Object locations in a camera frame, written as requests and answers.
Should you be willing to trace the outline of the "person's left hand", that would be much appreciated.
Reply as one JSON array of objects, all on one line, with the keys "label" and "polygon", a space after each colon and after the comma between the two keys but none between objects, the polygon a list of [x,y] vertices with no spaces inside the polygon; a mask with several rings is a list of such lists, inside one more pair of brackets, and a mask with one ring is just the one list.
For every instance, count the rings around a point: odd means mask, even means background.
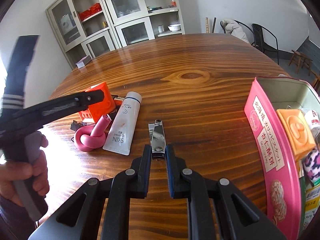
[{"label": "person's left hand", "polygon": [[44,151],[39,149],[39,157],[33,163],[7,161],[1,164],[1,196],[18,206],[24,207],[13,181],[26,180],[35,177],[33,189],[39,196],[45,196],[49,192],[48,167]]}]

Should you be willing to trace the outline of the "purple sleeve forearm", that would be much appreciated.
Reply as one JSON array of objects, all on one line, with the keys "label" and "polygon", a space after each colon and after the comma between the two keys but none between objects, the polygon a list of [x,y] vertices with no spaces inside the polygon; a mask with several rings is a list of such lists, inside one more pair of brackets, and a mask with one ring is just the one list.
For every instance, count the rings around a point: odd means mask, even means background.
[{"label": "purple sleeve forearm", "polygon": [[1,239],[28,239],[35,230],[24,207],[1,197]]}]

